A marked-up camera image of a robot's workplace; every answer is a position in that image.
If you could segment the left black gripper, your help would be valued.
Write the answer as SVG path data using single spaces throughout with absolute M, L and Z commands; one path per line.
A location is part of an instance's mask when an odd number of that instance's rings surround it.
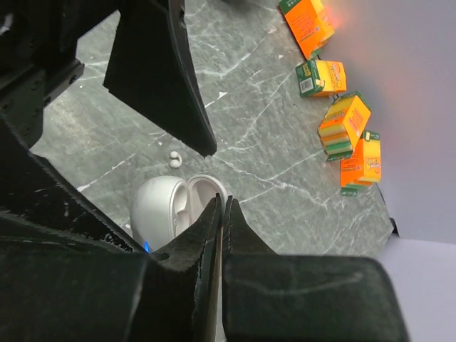
M 84 71 L 78 40 L 119 1 L 2 1 L 1 118 L 26 143 L 43 133 L 43 110 Z

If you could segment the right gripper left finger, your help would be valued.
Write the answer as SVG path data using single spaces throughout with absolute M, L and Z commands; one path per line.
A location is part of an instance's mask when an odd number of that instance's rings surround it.
M 222 201 L 160 250 L 111 252 L 1 216 L 3 341 L 213 341 Z

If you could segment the white oval earbud case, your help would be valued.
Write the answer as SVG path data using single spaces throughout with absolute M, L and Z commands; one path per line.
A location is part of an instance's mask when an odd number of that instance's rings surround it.
M 147 180 L 133 195 L 130 206 L 133 239 L 146 252 L 157 251 L 194 224 L 217 194 L 225 204 L 227 190 L 209 175 L 195 175 L 188 180 L 174 176 Z

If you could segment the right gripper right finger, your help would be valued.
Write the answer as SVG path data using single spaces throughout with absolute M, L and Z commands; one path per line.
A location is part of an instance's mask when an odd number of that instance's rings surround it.
M 234 198 L 223 218 L 222 324 L 228 341 L 409 340 L 378 261 L 277 254 Z

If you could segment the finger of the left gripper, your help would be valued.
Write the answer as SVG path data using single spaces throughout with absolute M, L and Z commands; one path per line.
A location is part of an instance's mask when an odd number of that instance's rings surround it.
M 51 232 L 113 251 L 144 251 L 47 159 L 30 152 L 4 119 L 1 119 L 1 210 Z
M 217 141 L 200 94 L 183 1 L 124 1 L 103 85 L 206 157 Z

